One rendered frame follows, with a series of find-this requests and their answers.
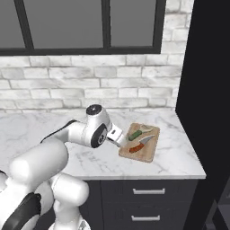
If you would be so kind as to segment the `shallow black drawer front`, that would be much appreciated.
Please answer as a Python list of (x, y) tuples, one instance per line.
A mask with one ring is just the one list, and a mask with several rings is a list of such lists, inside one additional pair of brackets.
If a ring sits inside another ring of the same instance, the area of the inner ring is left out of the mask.
[[(116, 180), (101, 181), (102, 198), (106, 202), (190, 202), (197, 180)], [(164, 195), (135, 195), (137, 190), (160, 190)]]

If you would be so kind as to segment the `black framed window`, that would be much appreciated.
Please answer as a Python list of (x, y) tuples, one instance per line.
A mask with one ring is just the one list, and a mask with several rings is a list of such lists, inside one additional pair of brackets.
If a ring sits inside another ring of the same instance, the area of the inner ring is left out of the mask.
[(0, 0), (0, 57), (159, 54), (166, 0)]

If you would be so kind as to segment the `tall black cabinet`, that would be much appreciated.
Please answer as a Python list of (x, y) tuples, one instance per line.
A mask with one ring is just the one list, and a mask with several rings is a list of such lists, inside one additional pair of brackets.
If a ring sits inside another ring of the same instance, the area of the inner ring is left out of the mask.
[(230, 177), (230, 0), (194, 0), (176, 113), (207, 175), (184, 230), (202, 230)]

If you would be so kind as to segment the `green handled peeler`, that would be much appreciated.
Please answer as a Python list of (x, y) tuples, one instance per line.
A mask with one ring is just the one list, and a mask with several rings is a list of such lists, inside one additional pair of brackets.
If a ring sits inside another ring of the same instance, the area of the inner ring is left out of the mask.
[(135, 131), (134, 133), (132, 133), (129, 137), (128, 140), (129, 141), (133, 141), (134, 139), (136, 139), (137, 137), (141, 136), (142, 134), (146, 133), (146, 132), (150, 132), (153, 129), (147, 125), (142, 124), (139, 129), (137, 131)]

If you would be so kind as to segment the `red handled knife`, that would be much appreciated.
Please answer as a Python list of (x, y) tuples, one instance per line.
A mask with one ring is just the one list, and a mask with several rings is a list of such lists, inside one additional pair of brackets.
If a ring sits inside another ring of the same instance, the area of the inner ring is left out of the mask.
[(150, 135), (150, 136), (142, 137), (139, 140), (138, 145), (131, 147), (128, 151), (131, 154), (133, 154), (135, 152), (138, 152), (141, 149), (143, 149), (148, 143), (150, 143), (154, 138), (155, 138), (155, 135)]

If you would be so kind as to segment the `deep black drawer front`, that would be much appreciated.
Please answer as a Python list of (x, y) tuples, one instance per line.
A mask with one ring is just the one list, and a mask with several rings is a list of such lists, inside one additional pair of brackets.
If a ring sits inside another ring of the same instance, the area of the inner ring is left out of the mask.
[[(104, 230), (183, 230), (190, 203), (104, 203)], [(156, 217), (160, 221), (133, 222), (131, 216)]]

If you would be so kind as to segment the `wooden cutting board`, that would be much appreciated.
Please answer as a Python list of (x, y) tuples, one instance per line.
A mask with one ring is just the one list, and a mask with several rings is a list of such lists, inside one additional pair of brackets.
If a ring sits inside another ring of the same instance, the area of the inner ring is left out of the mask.
[[(155, 126), (147, 125), (147, 126), (151, 127), (153, 130), (150, 131), (150, 132), (146, 132), (146, 133), (142, 134), (141, 136), (137, 137), (133, 141), (129, 141), (128, 137), (132, 133), (137, 131), (141, 125), (142, 124), (139, 124), (139, 123), (132, 123), (130, 125), (128, 133), (126, 135), (127, 144), (119, 149), (119, 155), (122, 156), (122, 157), (125, 157), (125, 158), (132, 159), (132, 160), (151, 163), (153, 161), (153, 159), (154, 159), (155, 149), (156, 149), (156, 146), (157, 146), (157, 141), (158, 141), (158, 138), (159, 138), (160, 129), (158, 127), (155, 127)], [(128, 151), (131, 147), (137, 146), (139, 140), (142, 137), (146, 137), (146, 136), (150, 136), (150, 135), (155, 135), (155, 138), (150, 143), (148, 143), (143, 149), (141, 149), (140, 151), (135, 152), (133, 154), (131, 154)]]

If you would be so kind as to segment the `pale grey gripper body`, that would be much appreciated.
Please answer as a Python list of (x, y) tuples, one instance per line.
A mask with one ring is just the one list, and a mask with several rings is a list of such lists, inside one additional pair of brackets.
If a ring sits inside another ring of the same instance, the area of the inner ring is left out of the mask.
[(117, 147), (123, 147), (127, 144), (127, 139), (123, 134), (121, 134), (119, 137), (114, 137), (112, 141)]

